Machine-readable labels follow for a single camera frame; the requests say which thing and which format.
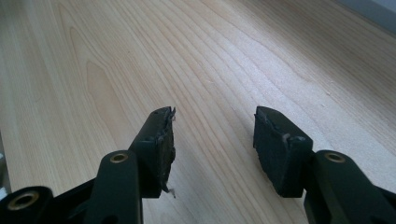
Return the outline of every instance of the light wood surface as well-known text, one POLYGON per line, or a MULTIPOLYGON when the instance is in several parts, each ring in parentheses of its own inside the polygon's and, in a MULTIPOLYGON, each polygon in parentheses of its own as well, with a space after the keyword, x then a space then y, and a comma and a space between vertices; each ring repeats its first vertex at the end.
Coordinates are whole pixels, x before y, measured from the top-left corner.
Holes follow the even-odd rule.
POLYGON ((177 158, 146 223, 307 223, 252 147, 257 105, 396 191, 396 38, 328 0, 0 1, 13 190, 95 177, 171 105, 177 158))

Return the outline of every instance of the screw hole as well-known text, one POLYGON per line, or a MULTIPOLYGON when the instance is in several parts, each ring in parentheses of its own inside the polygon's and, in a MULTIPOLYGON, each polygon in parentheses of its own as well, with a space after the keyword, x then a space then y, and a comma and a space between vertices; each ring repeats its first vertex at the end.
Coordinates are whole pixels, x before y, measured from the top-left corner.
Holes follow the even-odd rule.
POLYGON ((119 162, 126 161, 127 159, 128 159, 128 155, 126 155, 125 153, 119 153, 119 154, 112 156, 110 158, 110 161, 114 162, 114 163, 119 163, 119 162))
POLYGON ((343 156, 333 152, 328 152, 324 156, 327 158, 327 160, 333 162, 342 163, 346 161, 346 159, 343 156))
POLYGON ((116 216, 108 216, 102 220, 102 224, 116 224, 119 222, 119 219, 116 216))
POLYGON ((31 190, 24 192, 18 197, 14 198, 9 204, 8 209, 11 211, 18 211, 23 208, 29 207, 37 201, 39 194, 37 191, 31 190))

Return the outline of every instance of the wood grain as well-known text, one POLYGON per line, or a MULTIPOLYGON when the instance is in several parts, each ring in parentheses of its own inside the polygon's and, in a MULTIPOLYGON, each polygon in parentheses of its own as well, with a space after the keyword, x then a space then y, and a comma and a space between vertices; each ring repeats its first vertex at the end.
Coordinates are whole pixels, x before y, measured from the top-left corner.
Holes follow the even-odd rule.
POLYGON ((334 1, 0 3, 0 128, 13 190, 95 177, 152 110, 177 108, 146 223, 307 223, 252 148, 257 105, 396 191, 396 39, 334 1))

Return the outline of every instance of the wooden table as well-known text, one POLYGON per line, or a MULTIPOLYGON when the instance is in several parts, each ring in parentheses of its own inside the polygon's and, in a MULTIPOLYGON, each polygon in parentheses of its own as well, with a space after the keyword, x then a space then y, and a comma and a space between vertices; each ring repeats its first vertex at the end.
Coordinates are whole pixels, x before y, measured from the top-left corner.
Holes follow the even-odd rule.
POLYGON ((146 223, 307 223, 252 147, 257 105, 396 191, 396 38, 329 0, 0 2, 13 190, 59 195, 171 105, 177 158, 146 223))

